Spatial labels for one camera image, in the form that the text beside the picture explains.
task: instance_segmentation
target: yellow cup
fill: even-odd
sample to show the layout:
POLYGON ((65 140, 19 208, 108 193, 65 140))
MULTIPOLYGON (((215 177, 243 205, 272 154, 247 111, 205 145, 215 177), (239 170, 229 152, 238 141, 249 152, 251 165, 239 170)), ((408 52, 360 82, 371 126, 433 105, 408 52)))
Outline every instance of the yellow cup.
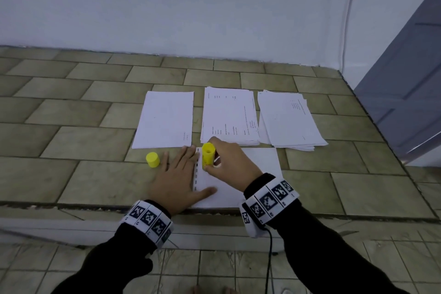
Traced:
POLYGON ((160 163, 159 156, 156 152, 149 152, 146 156, 146 161, 150 167, 157 167, 160 163))
POLYGON ((202 146, 202 166, 213 165, 214 154, 216 153, 216 148, 210 142, 204 143, 202 146))

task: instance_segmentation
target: white cable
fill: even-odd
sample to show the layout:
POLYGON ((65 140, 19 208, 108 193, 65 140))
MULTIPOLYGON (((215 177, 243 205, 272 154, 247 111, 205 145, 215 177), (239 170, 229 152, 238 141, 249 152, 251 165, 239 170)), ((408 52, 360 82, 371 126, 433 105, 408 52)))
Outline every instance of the white cable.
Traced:
POLYGON ((341 54, 341 74, 342 75, 343 75, 343 72, 345 72, 346 41, 348 39, 348 22, 349 22, 349 15, 351 13, 351 8, 352 8, 352 1, 353 0, 349 0, 348 10, 346 12, 346 17, 345 17, 345 26, 343 28, 343 51, 341 54))

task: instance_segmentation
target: hand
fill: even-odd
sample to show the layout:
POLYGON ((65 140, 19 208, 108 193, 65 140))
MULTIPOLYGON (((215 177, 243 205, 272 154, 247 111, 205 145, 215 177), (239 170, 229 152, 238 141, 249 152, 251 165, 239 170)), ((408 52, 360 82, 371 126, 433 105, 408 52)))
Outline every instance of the hand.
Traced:
POLYGON ((243 192, 262 171, 249 159, 237 143, 228 143, 213 136, 209 140, 220 156, 221 166, 206 165, 204 170, 212 176, 243 192))
POLYGON ((179 214, 217 191, 216 187, 207 187, 199 192, 191 190, 193 170, 199 157, 199 153, 195 151, 194 145, 182 147, 168 169, 168 152, 165 152, 160 172, 150 187, 149 199, 167 209, 171 216, 179 214))

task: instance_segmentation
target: left hand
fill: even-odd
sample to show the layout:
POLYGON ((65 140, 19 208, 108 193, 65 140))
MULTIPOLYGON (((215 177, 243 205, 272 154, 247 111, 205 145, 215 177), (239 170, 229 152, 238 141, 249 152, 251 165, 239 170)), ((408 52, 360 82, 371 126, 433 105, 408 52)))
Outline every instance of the left hand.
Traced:
POLYGON ((193 171, 199 158, 199 153, 195 151, 194 145, 182 147, 168 169, 168 152, 165 152, 160 171, 150 187, 149 199, 167 209, 171 216, 181 213, 217 191, 215 187, 207 187, 198 192, 191 190, 193 171))

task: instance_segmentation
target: black sleeve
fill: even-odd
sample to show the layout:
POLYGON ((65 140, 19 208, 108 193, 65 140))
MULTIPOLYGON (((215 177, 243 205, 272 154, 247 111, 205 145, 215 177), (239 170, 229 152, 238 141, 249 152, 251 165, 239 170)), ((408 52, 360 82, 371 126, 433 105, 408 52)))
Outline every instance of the black sleeve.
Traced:
MULTIPOLYGON (((274 178, 268 173, 257 178, 244 191, 245 198, 274 178)), ((289 264, 314 294, 407 293, 303 208, 298 199, 267 224, 283 238, 289 264)))
MULTIPOLYGON (((165 208, 154 201, 146 201, 170 218, 165 208)), ((155 250, 155 244, 146 235, 123 223, 111 239, 94 247, 81 269, 60 283, 52 294, 122 294, 131 280, 151 272, 153 263, 146 255, 155 250)))

